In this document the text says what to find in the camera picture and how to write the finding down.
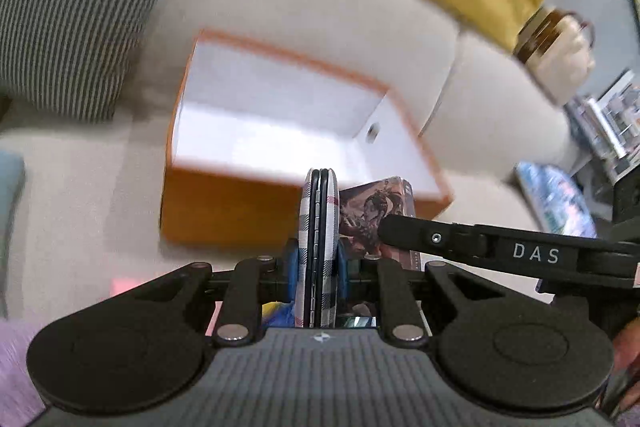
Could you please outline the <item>person's right hand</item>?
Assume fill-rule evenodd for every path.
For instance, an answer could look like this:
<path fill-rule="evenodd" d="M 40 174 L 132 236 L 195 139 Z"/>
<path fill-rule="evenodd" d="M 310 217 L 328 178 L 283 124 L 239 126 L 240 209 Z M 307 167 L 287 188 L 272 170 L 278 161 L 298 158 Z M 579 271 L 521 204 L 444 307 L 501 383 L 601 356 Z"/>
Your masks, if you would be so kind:
<path fill-rule="evenodd" d="M 637 364 L 640 352 L 640 319 L 628 323 L 613 341 L 615 360 L 614 371 L 629 369 Z"/>

